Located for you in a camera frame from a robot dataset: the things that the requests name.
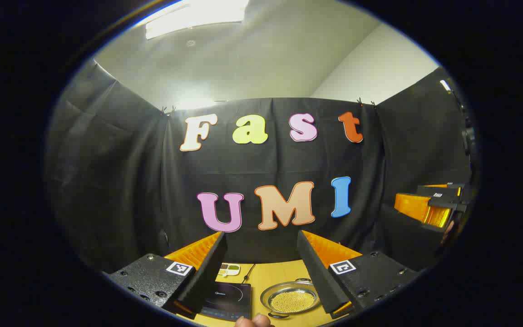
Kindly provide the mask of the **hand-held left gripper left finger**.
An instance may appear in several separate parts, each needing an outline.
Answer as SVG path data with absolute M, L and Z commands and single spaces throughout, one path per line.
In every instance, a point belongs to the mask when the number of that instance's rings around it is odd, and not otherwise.
M 212 291 L 226 251 L 226 234 L 216 232 L 165 256 L 145 254 L 107 280 L 140 302 L 193 319 Z

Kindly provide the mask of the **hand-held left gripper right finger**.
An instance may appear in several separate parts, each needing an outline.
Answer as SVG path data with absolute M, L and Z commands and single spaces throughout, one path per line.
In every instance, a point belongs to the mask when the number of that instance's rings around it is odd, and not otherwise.
M 419 276 L 382 251 L 361 254 L 304 230 L 297 234 L 297 252 L 332 318 L 377 306 Z

